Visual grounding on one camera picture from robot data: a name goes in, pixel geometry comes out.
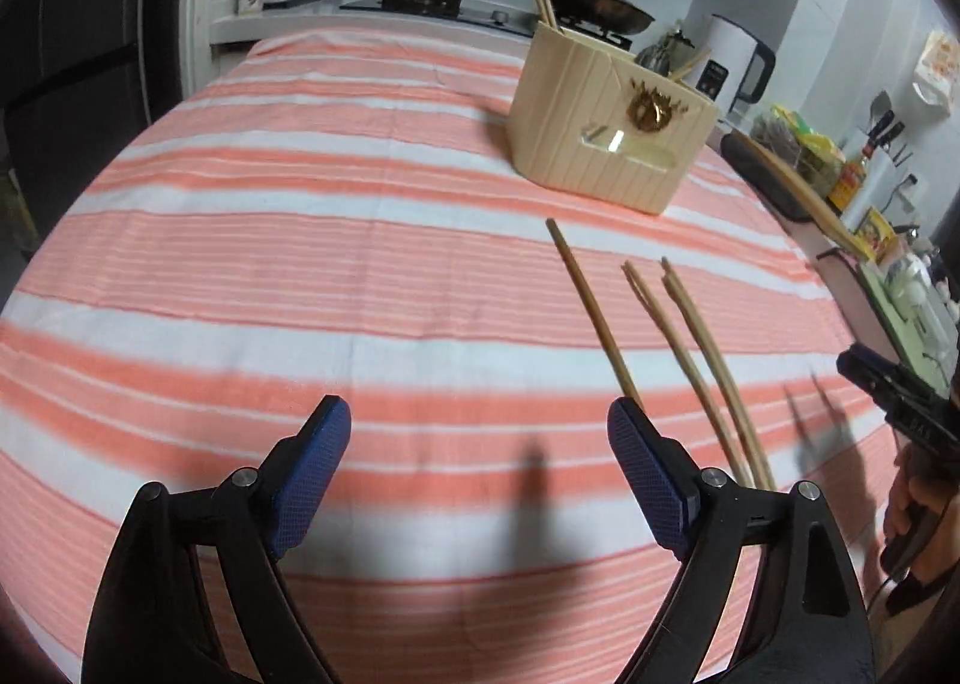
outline kettle handle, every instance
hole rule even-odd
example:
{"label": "kettle handle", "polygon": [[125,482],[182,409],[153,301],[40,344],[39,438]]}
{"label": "kettle handle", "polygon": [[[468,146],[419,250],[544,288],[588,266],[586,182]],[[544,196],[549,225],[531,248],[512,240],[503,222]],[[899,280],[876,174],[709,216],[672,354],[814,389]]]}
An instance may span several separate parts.
{"label": "kettle handle", "polygon": [[755,105],[757,102],[760,102],[760,97],[763,96],[763,91],[766,91],[767,83],[770,83],[770,78],[773,76],[774,67],[776,66],[776,53],[760,40],[757,40],[757,49],[754,51],[754,56],[760,56],[760,60],[763,62],[763,71],[760,72],[757,85],[754,86],[754,90],[750,93],[745,93],[744,91],[738,91],[736,93],[737,99],[741,99],[749,105]]}

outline blue gripper pad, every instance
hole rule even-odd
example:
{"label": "blue gripper pad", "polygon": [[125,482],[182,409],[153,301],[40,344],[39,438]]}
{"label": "blue gripper pad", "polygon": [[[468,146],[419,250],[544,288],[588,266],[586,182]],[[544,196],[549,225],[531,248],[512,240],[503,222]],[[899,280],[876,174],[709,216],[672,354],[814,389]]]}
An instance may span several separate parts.
{"label": "blue gripper pad", "polygon": [[264,460],[270,517],[265,542],[275,559],[304,540],[349,440],[349,406],[327,396],[301,431],[277,443]]}
{"label": "blue gripper pad", "polygon": [[700,492],[691,474],[696,464],[679,443],[661,437],[629,398],[610,406],[607,435],[656,543],[683,560],[700,511]]}

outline chopstick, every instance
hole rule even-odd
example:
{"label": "chopstick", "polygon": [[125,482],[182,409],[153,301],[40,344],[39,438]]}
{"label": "chopstick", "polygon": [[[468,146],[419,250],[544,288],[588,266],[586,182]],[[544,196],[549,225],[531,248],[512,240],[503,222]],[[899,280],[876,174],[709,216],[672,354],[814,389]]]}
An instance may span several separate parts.
{"label": "chopstick", "polygon": [[723,449],[724,456],[727,458],[728,464],[730,464],[733,479],[741,486],[753,486],[754,482],[752,481],[747,466],[743,463],[739,449],[736,447],[736,444],[734,444],[733,435],[731,435],[727,429],[727,423],[724,421],[723,415],[717,407],[717,403],[710,394],[707,382],[704,381],[700,370],[698,370],[697,365],[694,364],[690,352],[686,349],[686,346],[683,345],[683,339],[680,338],[677,328],[673,326],[673,322],[670,321],[670,316],[667,315],[664,307],[656,300],[653,291],[647,286],[646,281],[640,276],[640,272],[637,271],[637,268],[634,267],[632,262],[624,262],[623,272],[627,276],[627,281],[630,281],[630,286],[634,290],[637,299],[640,300],[640,305],[644,306],[650,318],[653,319],[654,323],[659,327],[659,330],[664,333],[667,343],[671,350],[673,350],[673,355],[677,358],[677,364],[680,365],[680,369],[683,369],[683,372],[686,374],[690,385],[693,387],[694,393],[697,395],[697,399],[699,399],[700,404],[704,406],[704,411],[707,411],[707,419],[709,419],[710,424],[713,426],[713,431],[717,436],[717,440],[720,441],[720,447]]}
{"label": "chopstick", "polygon": [[534,1],[536,2],[536,10],[539,12],[541,20],[554,31],[559,31],[560,26],[557,25],[557,19],[553,14],[553,3],[550,0]]}
{"label": "chopstick", "polygon": [[627,369],[627,364],[623,360],[620,349],[616,347],[616,340],[613,339],[613,333],[610,331],[607,320],[603,317],[603,312],[600,310],[600,305],[597,304],[593,292],[590,291],[589,283],[587,283],[584,273],[577,264],[577,259],[573,256],[570,246],[566,244],[566,240],[563,239],[563,233],[560,231],[560,227],[557,226],[557,222],[552,218],[548,218],[546,220],[546,228],[549,230],[551,238],[553,238],[554,245],[557,246],[557,250],[560,252],[560,258],[563,259],[563,263],[566,265],[566,271],[570,274],[570,280],[573,280],[573,286],[577,289],[580,300],[587,310],[587,315],[589,315],[590,321],[593,322],[593,328],[596,330],[597,337],[600,338],[600,345],[603,346],[603,350],[610,360],[611,367],[613,367],[613,374],[616,375],[624,397],[632,398],[632,400],[640,406],[640,410],[642,410],[643,403],[640,401],[640,392],[637,392],[634,380],[630,377],[630,370]]}
{"label": "chopstick", "polygon": [[690,59],[682,67],[677,67],[676,69],[674,69],[667,76],[667,80],[672,81],[673,83],[678,83],[679,81],[682,81],[683,78],[685,78],[686,76],[688,76],[688,74],[690,74],[690,72],[693,72],[693,67],[696,67],[697,64],[702,62],[702,60],[709,55],[710,55],[710,49],[708,47],[705,47],[703,50],[697,53],[692,59]]}
{"label": "chopstick", "polygon": [[770,463],[767,461],[760,438],[757,438],[757,431],[754,429],[754,423],[747,414],[746,406],[740,399],[740,392],[736,388],[736,383],[730,373],[726,361],[723,359],[720,349],[713,340],[713,335],[707,329],[700,312],[690,298],[688,291],[683,287],[680,276],[671,266],[669,259],[661,259],[661,266],[664,267],[664,285],[670,298],[680,307],[680,313],[683,313],[683,319],[697,341],[707,360],[707,366],[710,368],[717,385],[720,386],[720,393],[727,401],[727,409],[730,411],[730,417],[733,419],[733,426],[736,428],[736,434],[740,438],[740,444],[743,452],[746,454],[747,462],[754,474],[754,483],[757,488],[776,491],[774,476],[770,470]]}

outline metal screw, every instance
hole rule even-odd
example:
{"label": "metal screw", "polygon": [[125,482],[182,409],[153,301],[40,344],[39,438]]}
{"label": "metal screw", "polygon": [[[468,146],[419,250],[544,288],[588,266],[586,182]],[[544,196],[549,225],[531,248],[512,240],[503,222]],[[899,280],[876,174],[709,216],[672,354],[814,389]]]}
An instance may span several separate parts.
{"label": "metal screw", "polygon": [[145,483],[140,489],[140,496],[144,500],[156,500],[160,496],[160,489],[162,485],[156,481],[151,481],[150,483]]}
{"label": "metal screw", "polygon": [[820,488],[813,481],[801,481],[797,484],[797,491],[808,500],[819,500]]}
{"label": "metal screw", "polygon": [[253,486],[256,475],[256,468],[242,467],[230,476],[230,481],[234,486]]}
{"label": "metal screw", "polygon": [[717,489],[719,489],[721,486],[724,486],[727,481],[730,480],[727,474],[718,467],[706,468],[700,473],[700,478],[704,480],[704,483],[706,483],[707,486],[713,486]]}

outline stove burner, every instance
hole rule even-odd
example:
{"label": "stove burner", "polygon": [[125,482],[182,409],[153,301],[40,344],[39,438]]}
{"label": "stove burner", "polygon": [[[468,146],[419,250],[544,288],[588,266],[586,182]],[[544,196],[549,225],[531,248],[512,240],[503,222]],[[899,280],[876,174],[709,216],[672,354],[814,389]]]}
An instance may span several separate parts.
{"label": "stove burner", "polygon": [[594,38],[594,40],[601,40],[621,50],[630,50],[634,44],[633,40],[628,40],[624,35],[608,31],[607,29],[601,29],[599,26],[586,20],[561,17],[557,22],[565,28],[580,32],[580,34],[586,34],[588,37]]}
{"label": "stove burner", "polygon": [[382,9],[415,16],[456,17],[460,0],[383,0]]}

